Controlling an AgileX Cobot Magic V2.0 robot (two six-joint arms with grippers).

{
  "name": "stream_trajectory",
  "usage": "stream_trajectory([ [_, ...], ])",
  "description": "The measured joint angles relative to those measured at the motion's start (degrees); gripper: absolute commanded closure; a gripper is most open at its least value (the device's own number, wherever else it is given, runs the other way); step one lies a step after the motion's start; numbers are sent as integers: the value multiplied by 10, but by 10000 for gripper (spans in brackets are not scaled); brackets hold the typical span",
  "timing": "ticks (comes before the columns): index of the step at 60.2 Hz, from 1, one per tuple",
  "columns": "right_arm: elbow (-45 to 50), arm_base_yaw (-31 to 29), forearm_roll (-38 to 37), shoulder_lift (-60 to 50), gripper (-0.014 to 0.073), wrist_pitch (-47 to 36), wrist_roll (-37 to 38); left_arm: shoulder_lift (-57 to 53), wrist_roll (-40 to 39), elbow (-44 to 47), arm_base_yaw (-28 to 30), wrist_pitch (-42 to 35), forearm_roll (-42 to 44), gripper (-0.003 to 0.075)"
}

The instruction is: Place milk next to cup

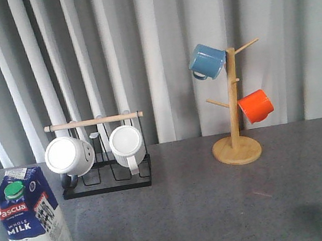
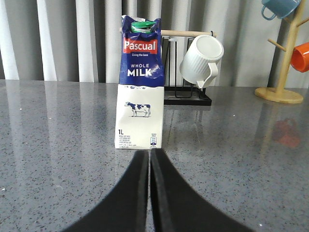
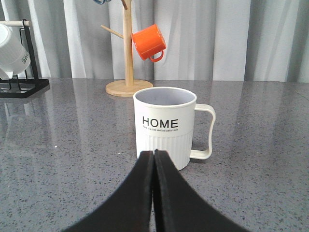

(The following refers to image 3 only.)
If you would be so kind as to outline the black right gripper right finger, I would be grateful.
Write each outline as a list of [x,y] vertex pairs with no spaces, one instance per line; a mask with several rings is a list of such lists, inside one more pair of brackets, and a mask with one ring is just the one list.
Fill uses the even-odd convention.
[[158,232],[245,232],[205,202],[181,176],[166,151],[154,152],[154,214]]

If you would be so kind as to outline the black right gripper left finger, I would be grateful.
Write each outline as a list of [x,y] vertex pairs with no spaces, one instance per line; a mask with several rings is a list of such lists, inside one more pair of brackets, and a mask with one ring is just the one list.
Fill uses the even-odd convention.
[[66,232],[147,232],[152,209],[154,154],[143,151],[119,188]]

